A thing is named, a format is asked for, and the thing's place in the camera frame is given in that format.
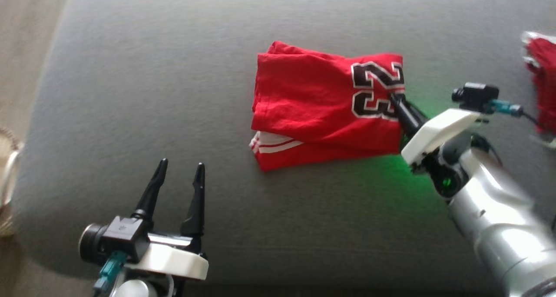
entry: camera lens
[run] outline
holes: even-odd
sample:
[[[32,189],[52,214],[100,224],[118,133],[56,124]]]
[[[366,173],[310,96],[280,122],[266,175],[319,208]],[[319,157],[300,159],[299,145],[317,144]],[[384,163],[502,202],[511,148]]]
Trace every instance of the camera lens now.
[[[81,260],[103,265],[105,263],[105,255],[101,252],[100,241],[101,236],[108,228],[107,225],[90,224],[85,228],[81,238],[79,239],[79,256]]]
[[[461,102],[463,100],[463,88],[453,89],[452,92],[452,101],[453,102]]]

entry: gray cushion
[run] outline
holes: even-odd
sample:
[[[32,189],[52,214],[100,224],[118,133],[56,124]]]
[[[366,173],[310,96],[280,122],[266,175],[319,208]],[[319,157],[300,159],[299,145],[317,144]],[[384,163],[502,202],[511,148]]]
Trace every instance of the gray cushion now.
[[[161,231],[178,232],[197,162],[207,166],[209,281],[485,290],[443,201],[399,156],[258,169],[256,53],[274,40],[397,52],[407,95],[430,115],[466,81],[534,112],[520,34],[556,26],[555,13],[553,0],[70,0],[15,193],[20,241],[56,271],[93,275],[81,231],[130,214],[168,157]],[[482,130],[548,218],[554,154],[526,121],[497,115]]]

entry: beige floor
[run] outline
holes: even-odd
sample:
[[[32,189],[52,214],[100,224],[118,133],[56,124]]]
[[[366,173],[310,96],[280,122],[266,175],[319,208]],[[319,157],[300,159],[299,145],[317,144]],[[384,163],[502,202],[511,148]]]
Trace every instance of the beige floor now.
[[[52,35],[66,0],[0,0],[0,125],[21,139]],[[0,296],[91,296],[92,281],[62,277],[24,255],[15,238],[0,239]],[[193,287],[191,295],[217,296],[453,296],[302,287]]]

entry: folded red shirt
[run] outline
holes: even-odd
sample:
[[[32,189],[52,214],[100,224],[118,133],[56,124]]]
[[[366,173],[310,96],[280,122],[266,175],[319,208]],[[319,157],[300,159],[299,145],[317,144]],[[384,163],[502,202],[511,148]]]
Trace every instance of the folded red shirt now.
[[[539,65],[530,65],[538,94],[539,123],[546,132],[556,133],[556,44],[534,38],[527,49]]]
[[[388,92],[405,89],[403,58],[356,58],[274,42],[258,55],[251,148],[265,170],[399,153]]]

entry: metal cylinder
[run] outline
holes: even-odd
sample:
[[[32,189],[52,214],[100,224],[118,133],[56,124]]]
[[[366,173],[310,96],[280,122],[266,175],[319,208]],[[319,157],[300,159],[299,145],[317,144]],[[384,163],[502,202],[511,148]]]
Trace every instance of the metal cylinder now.
[[[508,296],[548,294],[556,279],[556,242],[533,213],[533,201],[488,153],[460,158],[469,182],[449,205],[479,261]]]

